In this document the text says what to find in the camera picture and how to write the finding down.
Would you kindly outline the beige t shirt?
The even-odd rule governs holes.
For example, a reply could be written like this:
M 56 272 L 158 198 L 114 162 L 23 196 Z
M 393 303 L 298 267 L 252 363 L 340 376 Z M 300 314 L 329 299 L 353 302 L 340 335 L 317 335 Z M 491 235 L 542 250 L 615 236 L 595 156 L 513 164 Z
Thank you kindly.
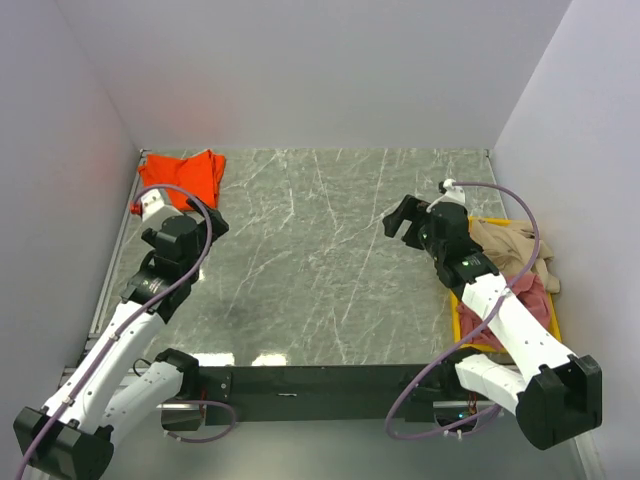
M 486 218 L 472 218 L 470 236 L 506 277 L 518 274 L 527 265 L 534 250 L 534 231 L 528 221 L 498 224 Z M 561 288 L 560 281 L 548 268 L 553 259 L 553 250 L 544 240 L 540 240 L 538 255 L 529 272 L 539 277 L 547 292 L 557 294 Z

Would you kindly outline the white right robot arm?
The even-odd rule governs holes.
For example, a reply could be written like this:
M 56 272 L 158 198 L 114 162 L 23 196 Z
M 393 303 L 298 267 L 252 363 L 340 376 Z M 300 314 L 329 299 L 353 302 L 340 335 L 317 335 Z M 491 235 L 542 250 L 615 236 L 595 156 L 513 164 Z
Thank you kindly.
M 478 315 L 516 367 L 509 369 L 459 340 L 453 349 L 424 367 L 393 403 L 393 418 L 404 399 L 435 368 L 444 395 L 460 399 L 478 393 L 512 413 L 526 439 L 546 450 L 602 424 L 602 370 L 596 360 L 577 356 L 554 338 L 521 303 L 505 277 L 469 234 L 461 202 L 428 203 L 403 198 L 383 220 L 394 237 L 409 228 L 403 242 L 427 252 L 438 278 L 457 300 Z

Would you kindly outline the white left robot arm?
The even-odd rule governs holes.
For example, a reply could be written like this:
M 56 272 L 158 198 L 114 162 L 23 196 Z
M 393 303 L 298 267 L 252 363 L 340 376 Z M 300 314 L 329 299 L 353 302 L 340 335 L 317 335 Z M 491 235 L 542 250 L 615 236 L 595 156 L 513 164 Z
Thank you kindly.
M 129 386 L 122 380 L 141 352 L 188 298 L 212 243 L 228 232 L 219 211 L 204 207 L 196 221 L 172 207 L 145 220 L 151 251 L 129 281 L 109 326 L 72 376 L 45 404 L 24 408 L 13 429 L 23 458 L 57 479 L 98 479 L 116 447 L 157 406 L 187 404 L 201 417 L 211 400 L 193 356 L 167 349 Z

